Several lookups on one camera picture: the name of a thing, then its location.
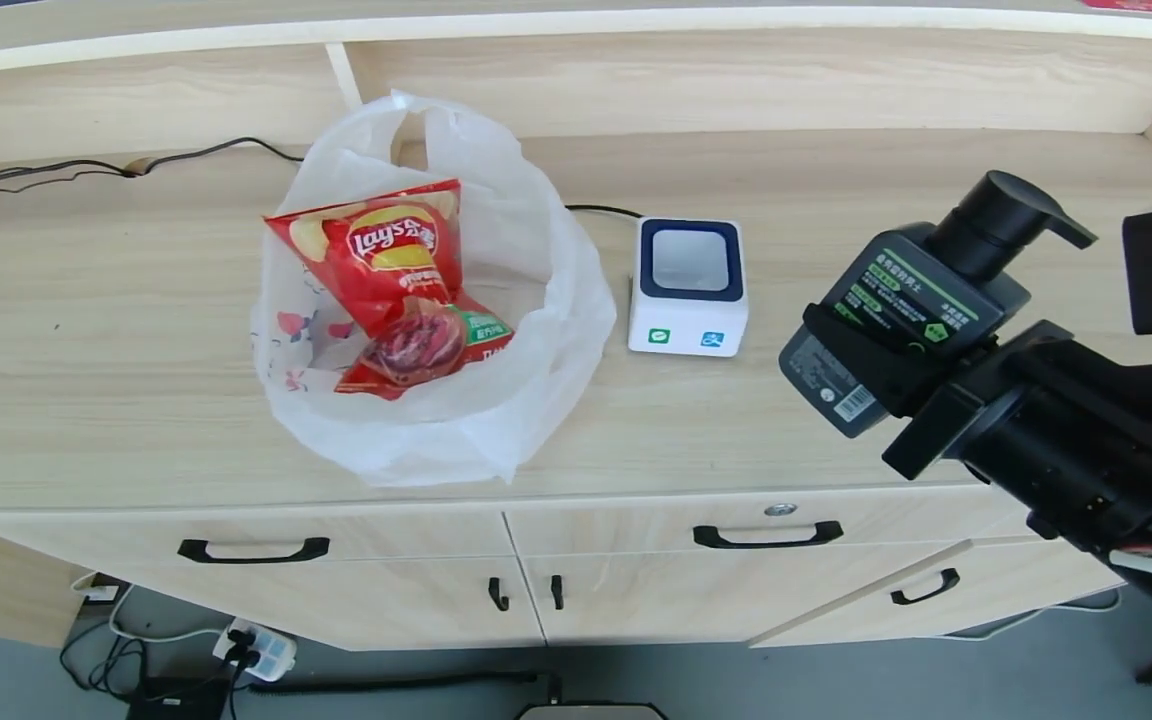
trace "white cable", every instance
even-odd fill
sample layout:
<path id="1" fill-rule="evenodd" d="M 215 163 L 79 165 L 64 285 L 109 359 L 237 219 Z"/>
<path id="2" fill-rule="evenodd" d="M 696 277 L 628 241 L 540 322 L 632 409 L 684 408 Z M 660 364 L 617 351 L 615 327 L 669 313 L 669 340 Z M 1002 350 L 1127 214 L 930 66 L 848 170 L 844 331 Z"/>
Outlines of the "white cable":
<path id="1" fill-rule="evenodd" d="M 1039 615 L 1041 615 L 1046 611 L 1108 612 L 1108 611 L 1115 611 L 1120 605 L 1123 605 L 1123 593 L 1119 592 L 1117 589 L 1115 588 L 1114 589 L 1114 601 L 1108 602 L 1108 605 L 1106 605 L 1105 607 L 1087 607 L 1087 606 L 1083 606 L 1083 605 L 1068 605 L 1068 602 L 1066 605 L 1052 605 L 1052 606 L 1048 606 L 1048 607 L 1039 607 L 1038 611 L 1025 612 L 1024 615 L 1021 615 L 1020 617 L 1016 617 L 1015 620 L 1009 621 L 1009 623 L 1003 623 L 1001 626 L 998 626 L 996 628 L 993 628 L 988 632 L 985 632 L 983 635 L 955 635 L 955 634 L 948 634 L 948 635 L 929 635 L 929 637 L 924 637 L 923 639 L 929 639 L 929 641 L 956 641 L 956 642 L 968 642 L 968 643 L 980 643 L 980 642 L 993 639 L 993 638 L 998 637 L 998 635 L 1001 635 L 1002 632 L 1007 632 L 1007 630 L 1010 630 L 1013 628 L 1018 628 L 1018 626 L 1023 626 L 1023 624 L 1028 623 L 1028 621 L 1033 620 L 1034 617 L 1038 617 Z"/>
<path id="2" fill-rule="evenodd" d="M 200 635 L 223 635 L 223 630 L 218 630 L 215 628 L 204 628 L 200 630 L 194 630 L 192 632 L 182 632 L 180 635 L 172 635 L 172 637 L 166 638 L 147 638 L 145 635 L 132 635 L 118 624 L 118 612 L 123 608 L 123 602 L 127 602 L 127 597 L 132 593 L 136 585 L 128 585 L 127 592 L 123 592 L 123 597 L 118 598 L 118 602 L 114 602 L 114 611 L 109 613 L 109 632 L 118 635 L 120 638 L 127 638 L 129 641 L 141 641 L 146 643 L 174 643 L 187 641 L 189 638 L 197 638 Z"/>

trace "wooden counter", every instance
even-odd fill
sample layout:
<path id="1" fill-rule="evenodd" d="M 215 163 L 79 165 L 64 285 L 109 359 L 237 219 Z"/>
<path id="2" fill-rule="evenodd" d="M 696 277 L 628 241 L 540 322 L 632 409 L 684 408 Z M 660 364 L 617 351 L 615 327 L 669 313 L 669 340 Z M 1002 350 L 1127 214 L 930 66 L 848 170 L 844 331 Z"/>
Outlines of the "wooden counter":
<path id="1" fill-rule="evenodd" d="M 279 427 L 252 369 L 260 214 L 290 162 L 237 149 L 0 192 L 1 537 L 349 650 L 867 641 L 1117 582 L 955 465 L 901 480 L 879 458 L 900 423 L 847 441 L 776 355 L 869 238 L 940 220 L 1000 168 L 1101 234 L 1083 252 L 1043 237 L 1011 265 L 1034 300 L 1005 335 L 1049 318 L 1152 361 L 1119 242 L 1121 218 L 1152 209 L 1152 15 L 1078 0 L 14 6 L 0 167 L 238 136 L 303 150 L 391 88 L 498 119 L 567 202 L 741 222 L 740 356 L 627 351 L 632 226 L 584 215 L 621 320 L 570 418 L 513 484 L 374 488 Z M 406 139 L 396 157 L 419 162 Z M 182 555 L 183 539 L 214 555 Z M 963 589 L 929 594 L 950 569 Z M 896 589 L 933 601 L 909 615 Z"/>

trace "barcode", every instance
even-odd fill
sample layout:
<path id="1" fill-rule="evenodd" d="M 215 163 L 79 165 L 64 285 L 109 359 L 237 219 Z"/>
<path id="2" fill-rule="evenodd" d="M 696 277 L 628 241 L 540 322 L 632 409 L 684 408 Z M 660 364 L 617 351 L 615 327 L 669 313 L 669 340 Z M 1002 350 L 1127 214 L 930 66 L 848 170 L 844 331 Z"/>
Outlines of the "barcode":
<path id="1" fill-rule="evenodd" d="M 869 395 L 869 391 L 865 386 L 856 386 L 856 389 L 847 393 L 847 397 L 838 401 L 836 406 L 833 406 L 833 411 L 842 418 L 844 423 L 850 423 L 850 420 L 856 419 L 856 415 L 864 414 L 865 407 L 870 407 L 874 403 L 874 396 Z"/>

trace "wooden countertop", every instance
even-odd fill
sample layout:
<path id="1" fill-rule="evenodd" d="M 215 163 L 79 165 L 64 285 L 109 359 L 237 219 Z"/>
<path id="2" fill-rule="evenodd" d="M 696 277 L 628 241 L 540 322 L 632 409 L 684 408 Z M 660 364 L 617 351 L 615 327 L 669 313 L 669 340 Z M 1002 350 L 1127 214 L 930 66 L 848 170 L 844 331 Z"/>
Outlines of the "wooden countertop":
<path id="1" fill-rule="evenodd" d="M 0 9 L 0 70 L 324 41 L 755 28 L 952 28 L 1152 38 L 1079 0 L 68 0 Z"/>
<path id="2" fill-rule="evenodd" d="M 1011 265 L 1046 316 L 1120 361 L 1130 336 L 1117 227 L 1152 206 L 1152 145 L 1093 132 L 833 131 L 526 141 L 564 200 L 744 225 L 751 318 L 736 359 L 626 349 L 631 225 L 582 217 L 621 323 L 589 392 L 511 486 L 370 488 L 270 418 L 247 314 L 260 213 L 291 165 L 234 150 L 144 179 L 0 195 L 0 510 L 589 497 L 904 483 L 879 460 L 900 423 L 846 441 L 776 353 L 873 234 L 938 220 L 984 170 L 1051 191 L 1100 232 L 1043 237 Z M 953 465 L 929 482 L 969 482 Z"/>

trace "black cap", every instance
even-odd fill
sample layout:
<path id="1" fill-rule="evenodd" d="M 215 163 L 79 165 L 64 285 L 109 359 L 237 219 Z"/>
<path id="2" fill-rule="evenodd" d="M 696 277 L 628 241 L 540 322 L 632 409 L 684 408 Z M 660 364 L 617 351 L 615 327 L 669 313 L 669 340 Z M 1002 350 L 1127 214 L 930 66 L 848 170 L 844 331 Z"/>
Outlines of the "black cap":
<path id="1" fill-rule="evenodd" d="M 990 170 L 927 237 L 927 250 L 955 273 L 983 283 L 1044 229 L 1079 249 L 1096 242 L 1096 234 L 1075 222 L 1051 195 L 1014 174 Z"/>

